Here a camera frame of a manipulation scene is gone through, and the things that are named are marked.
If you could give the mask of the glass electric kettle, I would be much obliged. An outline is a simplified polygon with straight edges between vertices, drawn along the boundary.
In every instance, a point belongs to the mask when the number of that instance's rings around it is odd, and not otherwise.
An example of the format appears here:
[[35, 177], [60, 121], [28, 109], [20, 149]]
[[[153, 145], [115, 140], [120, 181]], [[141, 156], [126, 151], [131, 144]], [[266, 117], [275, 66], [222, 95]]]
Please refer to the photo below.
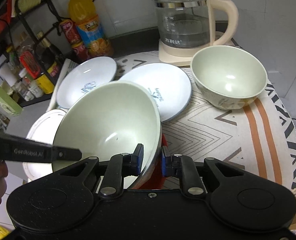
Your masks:
[[[238, 9], [231, 0], [153, 0], [163, 44], [176, 49], [225, 44], [236, 32]], [[216, 35], [215, 10], [224, 12], [228, 25]]]

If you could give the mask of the small clear spice jar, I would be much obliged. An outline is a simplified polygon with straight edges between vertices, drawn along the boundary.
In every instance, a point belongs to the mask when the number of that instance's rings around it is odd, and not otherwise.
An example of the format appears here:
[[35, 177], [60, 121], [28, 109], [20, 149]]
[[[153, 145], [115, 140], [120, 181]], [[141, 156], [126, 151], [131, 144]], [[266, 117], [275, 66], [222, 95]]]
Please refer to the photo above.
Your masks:
[[35, 98], [32, 92], [22, 82], [17, 83], [17, 90], [25, 101], [31, 101]]

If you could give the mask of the red can upper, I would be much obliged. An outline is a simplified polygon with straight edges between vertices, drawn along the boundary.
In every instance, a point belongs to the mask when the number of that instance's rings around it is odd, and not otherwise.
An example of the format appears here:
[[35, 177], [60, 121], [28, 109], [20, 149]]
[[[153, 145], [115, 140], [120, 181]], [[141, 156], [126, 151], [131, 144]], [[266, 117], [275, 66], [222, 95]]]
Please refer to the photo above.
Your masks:
[[72, 20], [64, 20], [60, 23], [60, 27], [70, 45], [78, 44], [81, 42], [81, 37], [76, 29]]

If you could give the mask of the cream kettle base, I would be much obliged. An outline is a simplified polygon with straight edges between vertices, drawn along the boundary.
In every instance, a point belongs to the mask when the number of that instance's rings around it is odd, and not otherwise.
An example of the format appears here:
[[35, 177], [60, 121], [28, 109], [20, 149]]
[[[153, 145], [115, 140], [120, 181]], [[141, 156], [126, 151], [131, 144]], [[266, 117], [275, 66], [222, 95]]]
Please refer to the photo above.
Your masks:
[[169, 47], [159, 40], [159, 59], [163, 63], [173, 64], [177, 67], [189, 66], [194, 54], [205, 47], [178, 49]]

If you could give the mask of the green cardboard box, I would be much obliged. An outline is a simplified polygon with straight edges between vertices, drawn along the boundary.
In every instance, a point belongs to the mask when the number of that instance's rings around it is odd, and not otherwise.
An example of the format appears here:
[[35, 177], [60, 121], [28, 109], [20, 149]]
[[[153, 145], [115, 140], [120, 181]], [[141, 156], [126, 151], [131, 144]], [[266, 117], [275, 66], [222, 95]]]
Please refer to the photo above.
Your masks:
[[18, 116], [22, 113], [22, 107], [0, 87], [0, 107], [5, 113], [11, 116]]

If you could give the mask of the soy sauce bottle yellow label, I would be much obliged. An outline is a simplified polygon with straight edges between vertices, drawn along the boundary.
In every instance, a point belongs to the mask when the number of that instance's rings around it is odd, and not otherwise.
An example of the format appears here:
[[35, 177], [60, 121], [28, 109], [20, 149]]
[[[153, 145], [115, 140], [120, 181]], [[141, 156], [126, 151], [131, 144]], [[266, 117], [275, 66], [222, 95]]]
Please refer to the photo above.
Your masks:
[[37, 59], [37, 63], [41, 67], [38, 77], [35, 79], [44, 94], [51, 94], [54, 91], [55, 83], [59, 78], [61, 72], [64, 56], [47, 37], [44, 37], [43, 31], [39, 31], [36, 37], [39, 40], [37, 45], [34, 45], [34, 54]]

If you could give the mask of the white plate gold rim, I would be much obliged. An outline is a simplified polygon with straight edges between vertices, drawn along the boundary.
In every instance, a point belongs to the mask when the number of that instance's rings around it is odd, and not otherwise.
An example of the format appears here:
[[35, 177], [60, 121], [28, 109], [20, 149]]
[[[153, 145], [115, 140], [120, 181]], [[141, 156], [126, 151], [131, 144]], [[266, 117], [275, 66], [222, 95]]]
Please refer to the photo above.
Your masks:
[[[44, 113], [32, 125], [28, 132], [27, 139], [52, 144], [56, 131], [65, 115], [66, 112], [61, 109], [53, 109]], [[28, 182], [53, 172], [50, 163], [23, 163], [23, 169], [28, 177]]]

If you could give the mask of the patterned table cloth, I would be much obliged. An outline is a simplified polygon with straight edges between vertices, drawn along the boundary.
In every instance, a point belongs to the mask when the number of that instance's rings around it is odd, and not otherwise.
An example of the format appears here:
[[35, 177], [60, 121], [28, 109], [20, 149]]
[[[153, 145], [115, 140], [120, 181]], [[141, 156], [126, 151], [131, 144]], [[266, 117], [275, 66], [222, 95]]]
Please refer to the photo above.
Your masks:
[[[156, 52], [123, 57], [117, 61], [119, 77], [149, 63], [159, 63]], [[180, 69], [190, 78], [192, 94], [179, 115], [161, 124], [169, 152], [194, 161], [214, 157], [296, 193], [296, 130], [273, 86], [243, 109], [220, 110], [205, 100], [191, 70]]]

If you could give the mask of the white plate sweet print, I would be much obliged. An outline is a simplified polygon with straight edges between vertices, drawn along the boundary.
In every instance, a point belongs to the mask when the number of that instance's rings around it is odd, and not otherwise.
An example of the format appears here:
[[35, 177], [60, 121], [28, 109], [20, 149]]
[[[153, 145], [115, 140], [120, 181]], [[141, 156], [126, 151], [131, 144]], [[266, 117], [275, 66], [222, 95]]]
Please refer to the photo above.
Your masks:
[[95, 57], [79, 64], [63, 79], [56, 94], [61, 108], [69, 109], [81, 97], [115, 77], [117, 63], [107, 56]]

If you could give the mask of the red black bowl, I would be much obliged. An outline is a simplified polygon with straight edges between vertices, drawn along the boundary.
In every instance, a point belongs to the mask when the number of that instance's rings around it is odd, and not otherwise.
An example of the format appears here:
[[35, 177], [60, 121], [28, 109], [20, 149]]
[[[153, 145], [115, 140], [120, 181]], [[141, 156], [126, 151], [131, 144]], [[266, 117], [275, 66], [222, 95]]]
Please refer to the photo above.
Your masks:
[[160, 190], [166, 178], [162, 175], [162, 157], [161, 150], [162, 147], [168, 147], [166, 138], [164, 134], [161, 135], [160, 147], [157, 149], [152, 164], [149, 166], [149, 179], [145, 181], [142, 185], [137, 185], [134, 187], [135, 190]]

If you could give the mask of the red can lower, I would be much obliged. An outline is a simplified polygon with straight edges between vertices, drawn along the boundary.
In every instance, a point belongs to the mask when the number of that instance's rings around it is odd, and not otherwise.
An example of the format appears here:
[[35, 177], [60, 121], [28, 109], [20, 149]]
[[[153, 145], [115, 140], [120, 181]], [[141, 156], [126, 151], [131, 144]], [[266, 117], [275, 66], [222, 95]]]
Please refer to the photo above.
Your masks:
[[79, 58], [79, 60], [82, 62], [85, 62], [91, 58], [88, 49], [85, 47], [82, 41], [76, 44], [72, 44], [72, 49]]

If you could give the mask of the red can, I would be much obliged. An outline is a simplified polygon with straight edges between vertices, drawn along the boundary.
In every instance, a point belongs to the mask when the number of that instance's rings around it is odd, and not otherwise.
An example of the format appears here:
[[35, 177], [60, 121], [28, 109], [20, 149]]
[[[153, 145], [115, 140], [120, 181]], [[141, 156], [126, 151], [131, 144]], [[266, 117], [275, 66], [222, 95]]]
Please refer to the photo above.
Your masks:
[[60, 23], [60, 27], [70, 45], [78, 44], [81, 42], [81, 37], [76, 29], [72, 20], [64, 20]]
[[91, 58], [88, 49], [85, 47], [82, 41], [76, 44], [72, 44], [72, 49], [79, 58], [79, 60], [82, 62], [85, 62]]

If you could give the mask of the white jar blue label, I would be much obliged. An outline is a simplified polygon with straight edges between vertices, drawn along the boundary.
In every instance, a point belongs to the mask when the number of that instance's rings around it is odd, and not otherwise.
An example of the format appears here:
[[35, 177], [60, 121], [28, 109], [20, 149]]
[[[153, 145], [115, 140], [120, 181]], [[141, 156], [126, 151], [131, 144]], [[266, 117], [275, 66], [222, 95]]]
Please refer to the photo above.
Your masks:
[[40, 87], [37, 85], [37, 83], [34, 80], [29, 80], [28, 78], [25, 78], [26, 83], [28, 84], [28, 89], [32, 92], [32, 94], [36, 98], [40, 98], [44, 95], [43, 90], [40, 89]]

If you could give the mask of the white plate bakery print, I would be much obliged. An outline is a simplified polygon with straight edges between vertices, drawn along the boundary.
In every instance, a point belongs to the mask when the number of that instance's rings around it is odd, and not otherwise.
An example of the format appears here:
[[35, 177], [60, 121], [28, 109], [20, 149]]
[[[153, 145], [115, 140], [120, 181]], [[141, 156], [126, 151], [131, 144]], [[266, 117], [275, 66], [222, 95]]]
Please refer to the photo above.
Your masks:
[[121, 78], [144, 87], [155, 101], [161, 122], [179, 115], [188, 105], [192, 85], [188, 75], [167, 63], [149, 63], [132, 69]]

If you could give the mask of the green bowl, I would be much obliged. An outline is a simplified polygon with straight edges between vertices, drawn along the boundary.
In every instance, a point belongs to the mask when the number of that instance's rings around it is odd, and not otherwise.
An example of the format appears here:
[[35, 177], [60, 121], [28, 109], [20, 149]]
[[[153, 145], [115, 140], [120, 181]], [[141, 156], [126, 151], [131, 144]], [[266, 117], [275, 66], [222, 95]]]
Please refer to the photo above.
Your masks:
[[232, 46], [201, 49], [193, 56], [190, 69], [204, 98], [222, 110], [250, 105], [268, 82], [263, 64], [251, 53]]
[[130, 81], [113, 81], [79, 99], [62, 119], [53, 145], [78, 148], [82, 157], [107, 161], [144, 146], [139, 176], [124, 179], [126, 189], [138, 189], [151, 178], [161, 148], [158, 107], [149, 92]]

